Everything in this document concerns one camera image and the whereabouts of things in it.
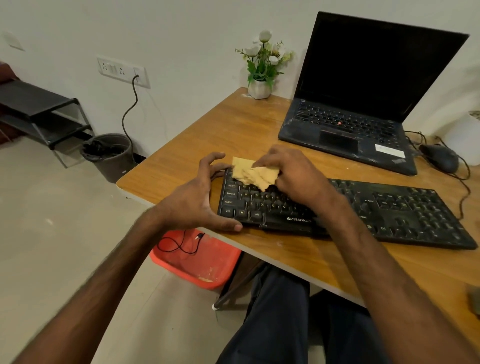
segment forearm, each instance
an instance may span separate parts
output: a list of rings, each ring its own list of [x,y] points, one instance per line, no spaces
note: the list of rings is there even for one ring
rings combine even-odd
[[[336,243],[396,363],[478,363],[453,327],[386,248],[370,234],[346,199],[332,195],[329,213],[315,208]]]
[[[161,230],[136,223],[14,363],[89,363]]]

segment left hand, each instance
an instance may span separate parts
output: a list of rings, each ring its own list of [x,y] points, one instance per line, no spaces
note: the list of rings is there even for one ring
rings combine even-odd
[[[240,231],[242,224],[232,218],[217,215],[210,208],[211,181],[223,176],[223,170],[230,167],[226,163],[211,164],[222,159],[225,153],[212,152],[200,160],[197,176],[177,187],[158,205],[147,213],[157,216],[163,228],[169,230],[187,230],[204,227],[211,230]]]

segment pants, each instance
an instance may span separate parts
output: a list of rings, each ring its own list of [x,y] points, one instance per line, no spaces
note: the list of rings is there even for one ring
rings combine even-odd
[[[323,337],[326,364],[390,363],[368,311],[267,265],[253,282],[242,327],[217,364],[307,364],[308,326]]]

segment laptop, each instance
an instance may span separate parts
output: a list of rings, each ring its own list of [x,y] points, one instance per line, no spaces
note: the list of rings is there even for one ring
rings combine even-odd
[[[278,138],[416,175],[402,122],[467,38],[319,12]]]

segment laptop screen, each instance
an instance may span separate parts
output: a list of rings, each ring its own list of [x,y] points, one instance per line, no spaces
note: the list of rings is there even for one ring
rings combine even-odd
[[[295,97],[403,122],[467,38],[319,12]]]

